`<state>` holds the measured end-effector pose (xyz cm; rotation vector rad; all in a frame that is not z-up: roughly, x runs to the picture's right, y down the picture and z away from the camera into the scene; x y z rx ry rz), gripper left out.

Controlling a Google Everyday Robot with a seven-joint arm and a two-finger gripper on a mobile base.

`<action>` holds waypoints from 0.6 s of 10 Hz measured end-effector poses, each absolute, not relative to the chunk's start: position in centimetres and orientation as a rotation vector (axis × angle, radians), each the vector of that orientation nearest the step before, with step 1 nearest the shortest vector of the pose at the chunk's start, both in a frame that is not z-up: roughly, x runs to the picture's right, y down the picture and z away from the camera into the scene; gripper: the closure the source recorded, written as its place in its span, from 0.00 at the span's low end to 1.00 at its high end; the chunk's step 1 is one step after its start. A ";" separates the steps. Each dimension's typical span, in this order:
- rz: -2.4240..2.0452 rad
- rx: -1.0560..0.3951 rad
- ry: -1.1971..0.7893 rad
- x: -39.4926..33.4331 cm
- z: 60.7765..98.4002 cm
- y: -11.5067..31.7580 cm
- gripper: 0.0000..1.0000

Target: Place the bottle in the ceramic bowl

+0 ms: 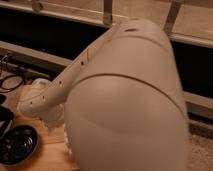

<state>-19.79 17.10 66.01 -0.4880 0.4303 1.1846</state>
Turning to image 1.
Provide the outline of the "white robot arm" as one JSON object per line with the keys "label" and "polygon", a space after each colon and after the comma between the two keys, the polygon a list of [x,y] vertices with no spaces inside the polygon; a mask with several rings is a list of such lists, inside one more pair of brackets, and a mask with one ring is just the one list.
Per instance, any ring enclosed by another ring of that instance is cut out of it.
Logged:
{"label": "white robot arm", "polygon": [[80,171],[186,171],[188,116],[171,43],[147,19],[116,24],[19,111],[63,124]]}

